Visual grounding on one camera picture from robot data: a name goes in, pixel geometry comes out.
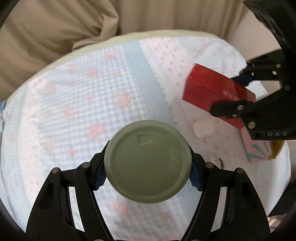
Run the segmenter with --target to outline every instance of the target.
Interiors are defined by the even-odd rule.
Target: mattress
[[[53,167],[67,170],[90,161],[120,128],[144,119],[179,130],[205,160],[217,156],[225,169],[244,168],[266,214],[273,209],[290,178],[287,144],[276,160],[250,163],[239,130],[182,100],[194,63],[233,77],[246,65],[244,58],[212,35],[168,35],[86,47],[34,76],[10,98],[3,111],[0,198],[23,230]],[[267,95],[260,82],[248,88],[258,98]],[[193,123],[209,118],[215,119],[216,133],[195,137]],[[73,188],[70,195],[76,228],[83,230]],[[188,181],[167,201],[139,204],[106,180],[95,195],[115,239],[177,240],[201,193]],[[221,223],[223,188],[220,200],[213,230]]]

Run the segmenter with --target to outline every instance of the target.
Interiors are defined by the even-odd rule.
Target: green plastic container
[[[177,194],[189,178],[190,148],[173,127],[141,120],[119,130],[107,146],[107,178],[122,196],[157,203]]]

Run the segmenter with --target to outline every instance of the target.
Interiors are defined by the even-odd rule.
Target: small object on bed
[[[183,100],[207,112],[213,104],[240,99],[255,102],[256,95],[232,79],[199,64],[189,74],[183,95]],[[244,126],[240,118],[220,119],[238,129]]]
[[[208,137],[215,133],[215,120],[198,120],[193,124],[194,135],[198,138]]]
[[[274,160],[284,145],[284,141],[254,141],[245,127],[241,136],[250,162]]]

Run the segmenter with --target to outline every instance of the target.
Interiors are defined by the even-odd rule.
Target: red cardboard box
[[[209,112],[212,104],[220,101],[235,101],[245,99],[256,101],[256,96],[239,83],[226,76],[196,64],[187,78],[183,100]],[[223,121],[241,129],[244,124],[240,118]]]

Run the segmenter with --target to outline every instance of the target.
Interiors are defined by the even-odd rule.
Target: small white block
[[[193,124],[194,135],[198,138],[211,136],[215,132],[216,120],[198,120]]]

